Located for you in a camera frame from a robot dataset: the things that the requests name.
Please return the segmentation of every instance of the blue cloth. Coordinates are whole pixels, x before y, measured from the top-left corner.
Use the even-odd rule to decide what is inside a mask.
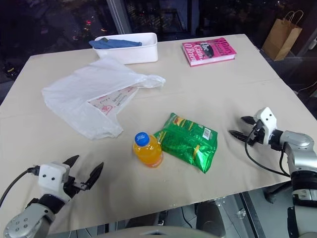
[[[115,39],[109,39],[108,41],[105,41],[104,39],[100,39],[98,41],[90,41],[89,45],[91,45],[95,49],[112,49],[112,48],[142,46],[142,43],[134,42],[134,41],[126,41],[126,40],[115,40]]]

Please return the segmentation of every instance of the orange juice bottle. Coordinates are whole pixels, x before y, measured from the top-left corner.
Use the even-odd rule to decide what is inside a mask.
[[[133,151],[146,166],[156,168],[163,160],[163,152],[153,135],[145,132],[136,134]]]

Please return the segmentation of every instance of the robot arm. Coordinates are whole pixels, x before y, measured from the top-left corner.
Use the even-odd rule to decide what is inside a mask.
[[[238,131],[229,131],[234,137],[253,145],[258,142],[287,154],[287,163],[293,188],[293,207],[288,209],[290,238],[317,237],[317,155],[313,139],[302,133],[280,131],[276,117],[269,108],[259,110],[254,117],[242,117],[253,124],[254,139]]]
[[[104,164],[95,167],[86,182],[77,183],[74,177],[69,176],[69,171],[78,157],[73,156],[64,163],[53,162],[32,169],[32,173],[39,176],[42,197],[33,198],[26,209],[6,225],[3,232],[5,238],[46,237],[55,214],[79,191],[88,190],[94,185]]]

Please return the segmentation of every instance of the paper bag handle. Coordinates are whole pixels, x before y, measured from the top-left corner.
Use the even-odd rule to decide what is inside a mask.
[[[295,26],[297,26],[298,22],[299,22],[299,21],[302,19],[302,17],[304,16],[304,12],[303,12],[302,10],[297,10],[296,12],[294,12],[293,17],[292,17],[292,20],[293,20],[295,14],[296,14],[297,12],[301,12],[302,15],[301,15],[301,17],[297,20],[297,22],[295,23]]]
[[[289,12],[285,15],[285,17],[283,18],[283,23],[285,23],[286,17],[287,17],[290,13],[291,13],[292,15],[291,15],[291,17],[290,17],[289,20],[288,20],[288,24],[291,24],[291,22],[292,22],[292,20],[293,20],[293,18],[294,18],[294,16],[295,16],[295,12],[294,12],[294,11],[289,11]]]

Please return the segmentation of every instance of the black cable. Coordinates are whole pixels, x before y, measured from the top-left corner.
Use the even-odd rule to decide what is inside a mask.
[[[184,221],[190,226],[190,228],[193,228],[192,225],[185,218],[183,207],[181,207],[181,209],[182,209],[182,214],[183,214]]]
[[[283,176],[286,176],[286,177],[287,177],[286,174],[284,174],[284,173],[282,173],[282,172],[279,172],[279,171],[275,171],[275,170],[269,169],[269,168],[265,167],[264,165],[261,165],[260,163],[258,163],[257,161],[255,161],[255,160],[251,157],[251,155],[250,155],[249,152],[248,152],[248,141],[250,140],[250,137],[251,137],[251,135],[255,132],[255,130],[256,130],[256,129],[255,129],[255,127],[254,127],[254,128],[252,129],[251,133],[248,135],[248,137],[247,137],[247,139],[246,139],[246,141],[245,141],[245,143],[244,143],[244,149],[245,149],[245,151],[246,151],[247,156],[249,157],[249,159],[250,159],[253,163],[255,163],[256,165],[260,166],[262,169],[265,169],[265,170],[270,171],[270,172],[272,172],[272,173],[276,173],[276,174],[278,174],[278,175],[283,175]]]
[[[283,162],[283,155],[284,155],[284,147],[281,150],[281,157],[279,158],[279,168],[283,171],[283,173],[290,178],[289,174],[284,170],[282,162]]]
[[[26,171],[22,172],[18,177],[16,177],[15,180],[13,180],[13,182],[9,185],[9,187],[4,191],[4,193],[3,193],[3,195],[2,195],[2,197],[1,197],[1,199],[0,199],[0,207],[2,206],[5,197],[6,197],[7,194],[9,193],[10,189],[14,186],[14,184],[15,184],[16,182],[18,182],[18,180],[19,180],[20,178],[22,178],[25,174],[27,174],[27,173],[32,173],[33,169],[34,169],[34,168],[28,168]]]

